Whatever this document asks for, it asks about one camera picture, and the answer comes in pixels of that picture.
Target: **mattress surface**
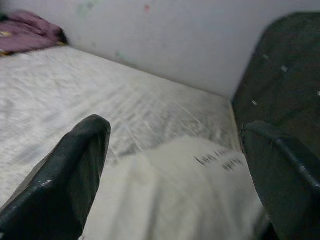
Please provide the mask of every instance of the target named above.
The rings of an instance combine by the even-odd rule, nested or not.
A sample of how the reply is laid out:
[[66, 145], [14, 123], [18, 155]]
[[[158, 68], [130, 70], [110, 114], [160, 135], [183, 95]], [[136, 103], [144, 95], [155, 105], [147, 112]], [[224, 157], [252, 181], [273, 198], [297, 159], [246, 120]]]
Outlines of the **mattress surface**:
[[0, 58], [0, 206], [83, 118], [111, 124], [107, 164], [182, 136], [239, 151], [228, 100], [71, 47]]

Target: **white sheet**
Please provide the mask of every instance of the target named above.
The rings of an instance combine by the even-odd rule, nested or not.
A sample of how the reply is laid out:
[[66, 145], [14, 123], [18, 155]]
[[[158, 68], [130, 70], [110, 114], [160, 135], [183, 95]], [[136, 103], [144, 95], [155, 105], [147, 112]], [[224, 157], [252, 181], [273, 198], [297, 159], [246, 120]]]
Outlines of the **white sheet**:
[[104, 169], [80, 239], [253, 240], [263, 224], [245, 156], [184, 136]]
[[55, 47], [0, 57], [0, 206], [83, 118], [111, 123], [107, 164], [184, 135], [239, 150], [228, 100]]

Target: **wall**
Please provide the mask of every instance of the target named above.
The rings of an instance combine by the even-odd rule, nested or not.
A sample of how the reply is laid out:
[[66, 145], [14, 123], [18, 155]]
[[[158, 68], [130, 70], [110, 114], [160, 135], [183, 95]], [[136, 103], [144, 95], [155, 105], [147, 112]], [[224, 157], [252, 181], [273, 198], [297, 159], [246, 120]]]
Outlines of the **wall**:
[[314, 3], [2, 0], [6, 11], [29, 10], [61, 26], [77, 49], [228, 98], [266, 25]]

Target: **white mattress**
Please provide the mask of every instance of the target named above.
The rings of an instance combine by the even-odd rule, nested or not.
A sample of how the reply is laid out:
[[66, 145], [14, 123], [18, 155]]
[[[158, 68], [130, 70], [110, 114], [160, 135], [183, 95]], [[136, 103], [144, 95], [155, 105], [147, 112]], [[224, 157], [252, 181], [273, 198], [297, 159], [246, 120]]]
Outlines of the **white mattress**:
[[111, 165], [184, 135], [240, 150], [228, 100], [67, 46], [1, 57], [0, 92], [0, 206], [91, 114], [111, 124]]

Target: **pink cloth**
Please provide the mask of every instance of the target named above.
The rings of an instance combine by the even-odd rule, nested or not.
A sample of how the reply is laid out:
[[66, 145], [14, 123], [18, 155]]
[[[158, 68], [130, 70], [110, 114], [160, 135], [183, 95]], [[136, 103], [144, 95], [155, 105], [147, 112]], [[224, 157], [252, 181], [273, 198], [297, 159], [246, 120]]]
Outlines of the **pink cloth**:
[[18, 53], [55, 46], [61, 40], [62, 30], [41, 17], [16, 11], [8, 20], [0, 22], [0, 52]]

